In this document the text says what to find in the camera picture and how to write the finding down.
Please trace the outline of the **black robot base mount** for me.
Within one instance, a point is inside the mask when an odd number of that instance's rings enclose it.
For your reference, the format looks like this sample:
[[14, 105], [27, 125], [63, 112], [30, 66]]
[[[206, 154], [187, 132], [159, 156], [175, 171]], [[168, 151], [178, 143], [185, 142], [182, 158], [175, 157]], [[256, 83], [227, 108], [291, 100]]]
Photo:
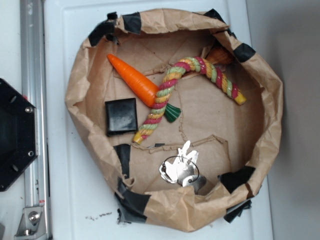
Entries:
[[0, 80], [0, 191], [7, 191], [37, 157], [36, 108]]

